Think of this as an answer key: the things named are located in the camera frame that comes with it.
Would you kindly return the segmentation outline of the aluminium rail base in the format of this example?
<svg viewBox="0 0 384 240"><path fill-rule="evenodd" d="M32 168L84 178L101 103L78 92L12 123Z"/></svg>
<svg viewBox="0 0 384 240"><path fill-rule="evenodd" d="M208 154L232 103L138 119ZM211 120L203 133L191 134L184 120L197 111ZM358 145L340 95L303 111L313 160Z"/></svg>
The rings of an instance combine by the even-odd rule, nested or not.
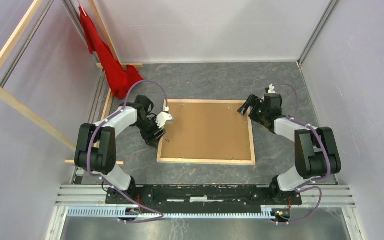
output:
<svg viewBox="0 0 384 240"><path fill-rule="evenodd" d="M320 185L322 208L355 208L352 192L345 185ZM56 197L56 205L103 206L106 192L99 185L61 185Z"/></svg>

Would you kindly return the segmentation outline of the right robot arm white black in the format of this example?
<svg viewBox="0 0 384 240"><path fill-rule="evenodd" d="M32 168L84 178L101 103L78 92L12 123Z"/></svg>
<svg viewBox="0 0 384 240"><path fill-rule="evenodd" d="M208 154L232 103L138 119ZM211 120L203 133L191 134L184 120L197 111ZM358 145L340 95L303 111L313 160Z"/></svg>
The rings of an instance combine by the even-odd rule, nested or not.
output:
<svg viewBox="0 0 384 240"><path fill-rule="evenodd" d="M279 94L266 93L262 98L251 94L237 110L271 133L294 143L294 166L275 176L269 186L268 196L275 204L286 201L289 193L299 193L303 187L338 174L342 169L334 131L284 115L282 105Z"/></svg>

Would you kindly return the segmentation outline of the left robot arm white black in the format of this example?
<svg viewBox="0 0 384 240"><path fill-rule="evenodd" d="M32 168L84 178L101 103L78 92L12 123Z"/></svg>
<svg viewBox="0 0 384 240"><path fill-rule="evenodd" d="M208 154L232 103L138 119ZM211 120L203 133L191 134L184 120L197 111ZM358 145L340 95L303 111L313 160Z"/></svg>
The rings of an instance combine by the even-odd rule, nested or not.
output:
<svg viewBox="0 0 384 240"><path fill-rule="evenodd" d="M100 177L115 189L125 204L137 198L135 180L116 163L116 138L129 127L136 127L148 146L156 148L166 133L165 125L174 120L165 106L154 114L153 102L138 95L134 102L126 102L114 113L96 123L84 123L79 128L74 164L93 176Z"/></svg>

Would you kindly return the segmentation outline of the red cloth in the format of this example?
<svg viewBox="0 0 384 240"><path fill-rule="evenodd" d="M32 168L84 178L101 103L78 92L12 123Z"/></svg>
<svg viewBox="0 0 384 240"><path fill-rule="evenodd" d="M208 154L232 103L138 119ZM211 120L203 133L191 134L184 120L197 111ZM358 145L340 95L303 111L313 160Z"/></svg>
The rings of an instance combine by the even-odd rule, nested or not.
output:
<svg viewBox="0 0 384 240"><path fill-rule="evenodd" d="M124 99L129 89L143 78L133 65L122 67L113 56L110 47L101 39L99 32L82 6L80 12L80 24L83 28L87 47L90 54L96 53L101 66L106 74L106 79L114 97Z"/></svg>

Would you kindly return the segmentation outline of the wooden rack frame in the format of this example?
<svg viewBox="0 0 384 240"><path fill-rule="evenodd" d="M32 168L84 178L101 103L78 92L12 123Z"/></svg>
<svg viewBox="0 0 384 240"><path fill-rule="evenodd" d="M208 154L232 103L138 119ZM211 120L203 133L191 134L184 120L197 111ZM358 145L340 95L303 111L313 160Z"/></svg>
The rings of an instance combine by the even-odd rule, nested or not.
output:
<svg viewBox="0 0 384 240"><path fill-rule="evenodd" d="M0 49L30 6L0 0ZM4 89L72 141L91 114L100 70L56 0ZM60 168L74 153L0 99L0 168Z"/></svg>

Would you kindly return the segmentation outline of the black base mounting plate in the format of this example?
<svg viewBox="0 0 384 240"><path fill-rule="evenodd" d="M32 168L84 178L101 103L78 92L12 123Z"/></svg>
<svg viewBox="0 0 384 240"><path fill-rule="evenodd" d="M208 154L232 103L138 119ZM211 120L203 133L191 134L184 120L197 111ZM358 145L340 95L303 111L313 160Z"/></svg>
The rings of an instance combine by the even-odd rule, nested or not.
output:
<svg viewBox="0 0 384 240"><path fill-rule="evenodd" d="M301 194L267 185L138 185L127 196L163 214L251 214L299 206Z"/></svg>

